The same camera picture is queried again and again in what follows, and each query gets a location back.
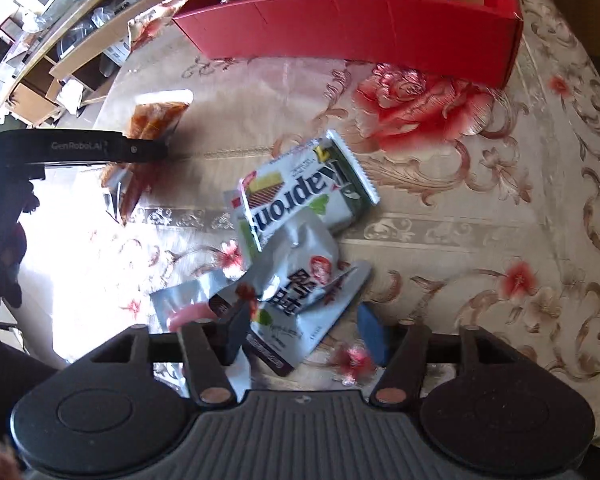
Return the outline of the floral beige tablecloth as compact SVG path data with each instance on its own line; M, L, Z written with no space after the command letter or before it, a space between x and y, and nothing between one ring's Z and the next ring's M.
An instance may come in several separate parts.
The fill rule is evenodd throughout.
M340 238L344 258L373 263L365 299L437 332L487 328L577 389L600 436L600 75L554 3L519 1L503 91L353 61L211 61L166 26L78 125L123 129L140 94L187 90L174 157L123 226L99 169L38 182L16 314L28 350L64 365L152 321L152 292L235 273L224 193L334 129L380 194Z

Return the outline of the Kaprons wafer pack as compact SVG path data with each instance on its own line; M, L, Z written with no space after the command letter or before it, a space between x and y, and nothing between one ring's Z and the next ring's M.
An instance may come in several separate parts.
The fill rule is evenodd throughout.
M224 193L246 263L289 218L306 208L338 233L380 201L361 163L335 130L295 146Z

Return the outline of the silver white snack pouch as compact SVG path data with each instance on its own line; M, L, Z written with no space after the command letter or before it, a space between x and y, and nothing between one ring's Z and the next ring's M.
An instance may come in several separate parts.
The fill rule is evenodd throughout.
M248 349L284 377L315 350L370 272L367 261L341 262L332 233L306 208L275 231L245 274L214 294L209 307L223 315L245 306Z

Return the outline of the sausage vacuum pack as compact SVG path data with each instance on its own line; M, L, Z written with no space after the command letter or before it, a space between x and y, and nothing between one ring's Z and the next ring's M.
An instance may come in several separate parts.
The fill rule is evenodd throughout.
M190 334L196 328L199 340L209 347L208 355L218 361L240 401L251 388L250 363L242 350L246 318L242 315L222 318L210 306L212 297L230 284L232 281L223 271L213 270L152 292L149 299L156 319L151 323L151 331L176 338L178 334Z

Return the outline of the red cardboard box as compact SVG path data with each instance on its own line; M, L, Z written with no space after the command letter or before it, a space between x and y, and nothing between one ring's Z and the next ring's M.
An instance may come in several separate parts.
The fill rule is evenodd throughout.
M390 63L495 89L524 30L519 0L188 0L174 22L208 58Z

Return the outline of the orange spicy snack pouch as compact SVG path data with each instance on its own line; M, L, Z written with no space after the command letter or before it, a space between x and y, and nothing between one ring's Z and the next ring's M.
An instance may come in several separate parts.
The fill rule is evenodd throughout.
M123 133L120 162L110 162L100 174L100 185L110 216L124 226L145 192L156 184L168 157L170 136L189 105L190 90L143 93L134 100L128 128Z

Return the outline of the wooden TV stand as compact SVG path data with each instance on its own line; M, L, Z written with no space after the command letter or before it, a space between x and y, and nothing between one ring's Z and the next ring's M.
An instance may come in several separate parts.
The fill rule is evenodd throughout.
M71 0L42 32L24 35L22 49L1 64L12 73L0 90L0 119L30 127L52 122L68 104L105 99L131 51L128 23L166 0Z

